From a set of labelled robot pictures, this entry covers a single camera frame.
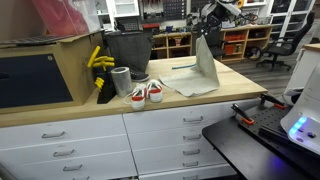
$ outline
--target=shoe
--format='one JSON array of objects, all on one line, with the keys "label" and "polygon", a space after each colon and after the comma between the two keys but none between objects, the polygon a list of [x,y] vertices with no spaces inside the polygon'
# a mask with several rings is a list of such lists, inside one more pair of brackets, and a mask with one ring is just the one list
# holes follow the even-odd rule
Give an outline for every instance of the shoe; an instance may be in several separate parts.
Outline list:
[{"label": "shoe", "polygon": [[162,101],[162,86],[161,83],[155,79],[151,79],[147,84],[147,97],[153,103]]},{"label": "shoe", "polygon": [[[131,103],[126,102],[126,98],[131,96]],[[147,89],[145,84],[137,84],[133,91],[124,98],[125,104],[130,104],[135,111],[142,110],[145,106]]]},{"label": "shoe", "polygon": [[133,82],[144,82],[149,79],[149,74],[138,72],[130,69],[131,80]]}]

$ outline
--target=white cloth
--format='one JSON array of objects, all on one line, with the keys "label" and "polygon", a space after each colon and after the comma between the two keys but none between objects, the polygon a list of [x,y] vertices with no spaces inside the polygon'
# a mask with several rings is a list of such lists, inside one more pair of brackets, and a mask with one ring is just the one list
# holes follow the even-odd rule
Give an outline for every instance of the white cloth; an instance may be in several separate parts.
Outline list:
[{"label": "white cloth", "polygon": [[209,50],[204,36],[196,42],[196,66],[189,71],[171,76],[161,76],[160,80],[169,88],[175,89],[182,95],[199,96],[220,86],[215,61]]}]

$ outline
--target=white drawer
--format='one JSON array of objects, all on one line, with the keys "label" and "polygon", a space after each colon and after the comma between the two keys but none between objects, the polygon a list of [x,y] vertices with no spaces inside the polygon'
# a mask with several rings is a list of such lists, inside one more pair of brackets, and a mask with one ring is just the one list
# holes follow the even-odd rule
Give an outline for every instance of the white drawer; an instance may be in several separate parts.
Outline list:
[{"label": "white drawer", "polygon": [[139,176],[140,180],[198,180],[235,175],[228,164],[206,166]]},{"label": "white drawer", "polygon": [[126,134],[122,116],[0,128],[0,149]]},{"label": "white drawer", "polygon": [[130,151],[126,135],[6,149],[0,151],[0,163],[16,166],[119,151]]},{"label": "white drawer", "polygon": [[139,175],[226,163],[209,143],[137,150],[133,156]]},{"label": "white drawer", "polygon": [[239,104],[243,109],[256,106],[258,99],[230,101],[197,106],[170,108],[124,114],[129,134],[156,130],[213,124],[234,115],[231,106]]},{"label": "white drawer", "polygon": [[79,175],[76,178],[80,178],[101,172],[104,172],[105,179],[112,179],[137,174],[130,151],[7,168],[18,179],[47,179],[46,177],[76,175]]},{"label": "white drawer", "polygon": [[155,148],[162,146],[174,146],[178,144],[207,142],[202,136],[205,126],[192,126],[161,131],[129,134],[132,150]]}]

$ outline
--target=black chair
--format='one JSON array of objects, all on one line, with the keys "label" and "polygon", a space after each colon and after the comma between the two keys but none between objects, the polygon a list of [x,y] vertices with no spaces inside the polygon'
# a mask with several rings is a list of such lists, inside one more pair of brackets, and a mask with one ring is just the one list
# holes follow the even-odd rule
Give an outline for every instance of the black chair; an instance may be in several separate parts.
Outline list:
[{"label": "black chair", "polygon": [[272,64],[272,67],[270,71],[273,70],[275,64],[279,64],[280,66],[287,67],[287,70],[289,71],[291,69],[291,66],[284,63],[284,61],[277,61],[278,56],[290,56],[293,54],[298,44],[300,43],[303,36],[310,30],[312,27],[312,23],[314,21],[314,12],[310,12],[307,16],[307,23],[300,29],[299,32],[295,34],[294,37],[280,37],[276,40],[274,40],[270,45],[268,45],[267,48],[262,50],[262,54],[269,53],[269,57],[273,55],[272,60],[263,60],[261,62],[258,62],[256,67],[258,67],[259,64]]},{"label": "black chair", "polygon": [[226,55],[225,50],[221,49],[224,41],[220,40],[220,31],[211,31],[204,37],[214,58]]}]

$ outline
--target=white sneaker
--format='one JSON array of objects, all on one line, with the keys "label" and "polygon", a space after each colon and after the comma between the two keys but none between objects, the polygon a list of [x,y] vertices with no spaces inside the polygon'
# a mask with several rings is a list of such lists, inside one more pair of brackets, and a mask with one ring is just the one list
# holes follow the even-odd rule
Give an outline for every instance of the white sneaker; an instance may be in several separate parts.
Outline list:
[{"label": "white sneaker", "polygon": [[161,83],[155,79],[151,79],[147,84],[147,97],[153,103],[162,101],[162,86]]},{"label": "white sneaker", "polygon": [[[137,83],[133,91],[124,98],[124,103],[131,104],[132,109],[135,111],[142,110],[145,106],[146,93],[146,85]],[[131,95],[131,103],[126,102],[126,98]]]}]

